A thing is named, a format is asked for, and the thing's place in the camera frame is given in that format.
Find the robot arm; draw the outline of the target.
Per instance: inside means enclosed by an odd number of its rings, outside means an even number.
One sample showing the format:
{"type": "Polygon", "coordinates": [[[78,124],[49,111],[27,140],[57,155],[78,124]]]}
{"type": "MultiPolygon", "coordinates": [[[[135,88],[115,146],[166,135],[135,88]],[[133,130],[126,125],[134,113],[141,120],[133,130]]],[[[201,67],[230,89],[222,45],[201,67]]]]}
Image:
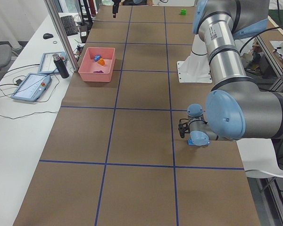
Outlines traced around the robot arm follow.
{"type": "Polygon", "coordinates": [[[267,30],[267,0],[200,0],[193,33],[205,43],[214,87],[204,107],[192,104],[180,119],[181,137],[193,145],[211,140],[283,138],[283,93],[259,90],[248,77],[235,40],[267,30]]]}

